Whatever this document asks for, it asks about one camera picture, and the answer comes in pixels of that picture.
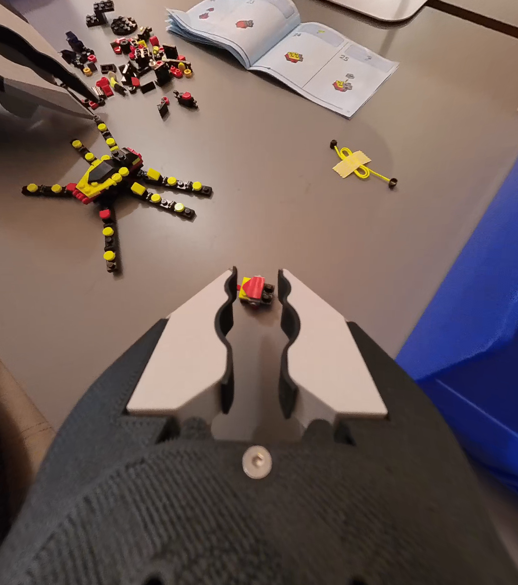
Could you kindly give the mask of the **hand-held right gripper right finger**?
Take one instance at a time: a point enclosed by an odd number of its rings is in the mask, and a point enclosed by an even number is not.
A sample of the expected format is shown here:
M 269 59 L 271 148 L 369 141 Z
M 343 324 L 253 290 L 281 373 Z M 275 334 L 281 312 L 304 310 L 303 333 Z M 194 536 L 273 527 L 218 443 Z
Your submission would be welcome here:
M 385 418 L 388 409 L 342 314 L 284 268 L 277 296 L 288 339 L 278 385 L 284 418 Z

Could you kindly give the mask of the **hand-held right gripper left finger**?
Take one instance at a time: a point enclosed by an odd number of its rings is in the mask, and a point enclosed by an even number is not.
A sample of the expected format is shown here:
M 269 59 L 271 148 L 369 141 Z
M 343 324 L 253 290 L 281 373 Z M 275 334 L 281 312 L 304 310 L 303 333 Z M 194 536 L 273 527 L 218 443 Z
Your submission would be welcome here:
M 227 269 L 173 311 L 127 404 L 132 415 L 213 420 L 234 401 L 233 349 L 238 271 Z

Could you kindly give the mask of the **lego instruction booklet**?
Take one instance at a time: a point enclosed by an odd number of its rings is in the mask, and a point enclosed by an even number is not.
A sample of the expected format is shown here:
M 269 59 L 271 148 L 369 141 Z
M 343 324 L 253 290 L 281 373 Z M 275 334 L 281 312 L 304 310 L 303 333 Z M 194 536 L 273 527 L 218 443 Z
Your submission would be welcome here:
M 248 71 L 346 119 L 399 67 L 327 25 L 303 23 L 292 1 L 202 1 L 167 8 L 166 22 L 168 32 L 224 49 Z

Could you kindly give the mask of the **black yellow lego spider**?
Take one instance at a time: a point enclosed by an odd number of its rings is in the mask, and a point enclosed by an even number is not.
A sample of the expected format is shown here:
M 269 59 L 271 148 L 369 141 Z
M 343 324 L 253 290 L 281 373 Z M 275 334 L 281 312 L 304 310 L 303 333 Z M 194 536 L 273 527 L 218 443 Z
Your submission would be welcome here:
M 191 221 L 196 216 L 196 212 L 191 207 L 164 197 L 150 190 L 149 187 L 160 187 L 163 190 L 203 198 L 210 198 L 213 189 L 200 181 L 183 181 L 172 175 L 163 175 L 153 168 L 145 169 L 142 155 L 137 150 L 120 147 L 103 120 L 98 116 L 94 120 L 109 149 L 109 154 L 96 157 L 80 140 L 73 140 L 70 143 L 72 148 L 88 165 L 80 179 L 65 186 L 29 183 L 22 186 L 21 193 L 26 197 L 68 198 L 77 200 L 83 205 L 94 204 L 102 222 L 103 258 L 106 270 L 114 274 L 121 270 L 115 209 L 116 201 L 120 196 L 134 197 L 155 208 Z

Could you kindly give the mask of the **red yellow lego assembly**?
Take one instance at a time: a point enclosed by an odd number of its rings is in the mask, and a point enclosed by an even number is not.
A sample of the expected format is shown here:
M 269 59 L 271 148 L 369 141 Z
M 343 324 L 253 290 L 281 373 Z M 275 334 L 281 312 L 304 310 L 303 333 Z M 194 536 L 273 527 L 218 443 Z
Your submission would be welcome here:
M 243 305 L 251 308 L 270 308 L 275 297 L 275 286 L 265 280 L 262 275 L 244 277 L 237 284 L 238 299 Z

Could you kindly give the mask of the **pile of lego pieces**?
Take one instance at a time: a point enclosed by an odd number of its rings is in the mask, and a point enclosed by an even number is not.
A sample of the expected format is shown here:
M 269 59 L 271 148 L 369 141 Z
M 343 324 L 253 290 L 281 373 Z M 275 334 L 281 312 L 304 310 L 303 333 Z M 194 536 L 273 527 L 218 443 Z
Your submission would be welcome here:
M 87 47 L 78 35 L 66 32 L 69 48 L 60 52 L 61 57 L 94 82 L 92 92 L 96 99 L 82 98 L 85 108 L 95 111 L 115 95 L 148 94 L 174 80 L 193 76 L 191 62 L 175 45 L 161 43 L 150 26 L 138 25 L 131 16 L 116 15 L 109 20 L 107 15 L 114 12 L 114 1 L 95 1 L 85 21 L 88 28 L 110 29 L 114 37 L 109 45 L 123 62 L 99 60 L 94 49 Z

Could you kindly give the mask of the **blue plastic bin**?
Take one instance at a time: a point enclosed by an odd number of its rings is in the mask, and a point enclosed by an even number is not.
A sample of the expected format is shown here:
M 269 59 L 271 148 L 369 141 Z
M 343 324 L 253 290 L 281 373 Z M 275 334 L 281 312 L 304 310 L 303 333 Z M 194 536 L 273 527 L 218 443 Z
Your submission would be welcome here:
M 518 158 L 396 362 L 518 494 Z

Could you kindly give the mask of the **person's leg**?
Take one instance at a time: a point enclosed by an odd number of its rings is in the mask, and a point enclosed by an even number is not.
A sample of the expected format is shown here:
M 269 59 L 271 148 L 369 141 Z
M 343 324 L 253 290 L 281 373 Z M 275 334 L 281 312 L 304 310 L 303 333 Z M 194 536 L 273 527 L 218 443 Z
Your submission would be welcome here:
M 0 360 L 0 436 L 8 454 L 37 469 L 54 428 Z

